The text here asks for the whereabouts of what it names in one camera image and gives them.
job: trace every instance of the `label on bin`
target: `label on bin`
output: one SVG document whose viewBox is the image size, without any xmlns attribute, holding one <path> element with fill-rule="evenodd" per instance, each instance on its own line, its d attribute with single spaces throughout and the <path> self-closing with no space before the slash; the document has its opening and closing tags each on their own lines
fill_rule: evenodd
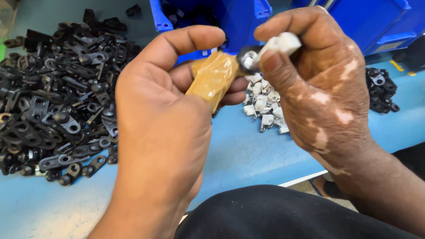
<svg viewBox="0 0 425 239">
<path fill-rule="evenodd" d="M 402 41 L 402 42 L 396 42 L 396 43 L 391 43 L 391 44 L 385 44 L 383 46 L 380 46 L 378 49 L 376 49 L 374 51 L 374 53 L 375 52 L 379 52 L 379 51 L 385 51 L 385 50 L 389 50 L 389 49 L 394 49 L 394 48 L 400 46 L 402 43 L 404 43 L 404 41 Z"/>
</svg>

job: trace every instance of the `hand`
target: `hand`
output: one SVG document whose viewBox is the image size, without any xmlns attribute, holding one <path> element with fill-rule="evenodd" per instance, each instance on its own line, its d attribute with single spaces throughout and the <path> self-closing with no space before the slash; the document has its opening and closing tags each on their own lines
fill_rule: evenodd
<svg viewBox="0 0 425 239">
<path fill-rule="evenodd" d="M 108 211 L 142 215 L 142 225 L 129 230 L 172 236 L 198 193 L 211 139 L 211 107 L 184 95 L 193 81 L 191 63 L 173 66 L 178 55 L 211 49 L 224 40 L 224 32 L 211 26 L 166 32 L 120 74 L 115 90 L 119 166 Z M 236 79 L 222 105 L 241 103 L 246 87 L 245 79 Z"/>
<path fill-rule="evenodd" d="M 279 13 L 256 29 L 255 38 L 267 41 L 286 31 L 300 37 L 300 54 L 292 63 L 268 50 L 260 60 L 264 78 L 282 96 L 297 145 L 332 173 L 347 173 L 344 159 L 373 145 L 363 55 L 319 6 Z"/>
</svg>

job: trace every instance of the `blue workbench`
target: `blue workbench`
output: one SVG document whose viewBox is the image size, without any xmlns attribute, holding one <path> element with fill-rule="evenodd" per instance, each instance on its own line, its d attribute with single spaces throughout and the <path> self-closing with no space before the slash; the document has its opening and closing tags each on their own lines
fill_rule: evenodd
<svg viewBox="0 0 425 239">
<path fill-rule="evenodd" d="M 105 9 L 113 2 L 113 9 Z M 135 3 L 143 17 L 129 19 L 124 11 Z M 85 8 L 95 9 L 101 19 L 119 17 L 129 26 L 128 38 L 138 44 L 156 36 L 147 1 L 22 0 L 11 37 L 25 35 L 27 28 L 52 34 L 59 21 L 80 22 Z M 374 139 L 388 152 L 425 141 L 425 72 L 410 76 L 388 61 L 370 66 L 388 69 L 398 85 L 393 100 L 401 107 L 387 115 L 370 112 Z M 212 129 L 202 188 L 188 210 L 222 191 L 255 184 L 288 186 L 326 172 L 289 135 L 279 135 L 277 128 L 261 134 L 260 122 L 247 117 L 242 105 L 223 108 Z M 70 187 L 44 177 L 0 176 L 0 238 L 85 238 L 108 205 L 116 173 L 117 165 L 105 165 Z"/>
</svg>

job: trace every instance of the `right hand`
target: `right hand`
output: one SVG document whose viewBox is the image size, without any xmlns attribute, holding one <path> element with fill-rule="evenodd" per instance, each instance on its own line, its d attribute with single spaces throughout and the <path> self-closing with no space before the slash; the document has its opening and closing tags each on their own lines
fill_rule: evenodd
<svg viewBox="0 0 425 239">
<path fill-rule="evenodd" d="M 303 47 L 293 63 L 282 52 L 266 51 L 264 79 L 279 91 L 297 145 L 332 173 L 347 173 L 346 159 L 375 145 L 362 52 L 319 6 L 279 13 L 254 36 L 267 41 L 281 32 L 298 35 Z"/>
</svg>

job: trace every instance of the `yellow marking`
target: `yellow marking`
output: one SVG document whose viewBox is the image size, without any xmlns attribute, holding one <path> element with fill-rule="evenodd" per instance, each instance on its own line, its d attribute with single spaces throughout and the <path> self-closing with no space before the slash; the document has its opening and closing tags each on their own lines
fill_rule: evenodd
<svg viewBox="0 0 425 239">
<path fill-rule="evenodd" d="M 404 69 L 399 64 L 397 64 L 397 62 L 390 60 L 390 63 L 393 64 L 397 68 L 397 70 L 404 71 Z"/>
</svg>

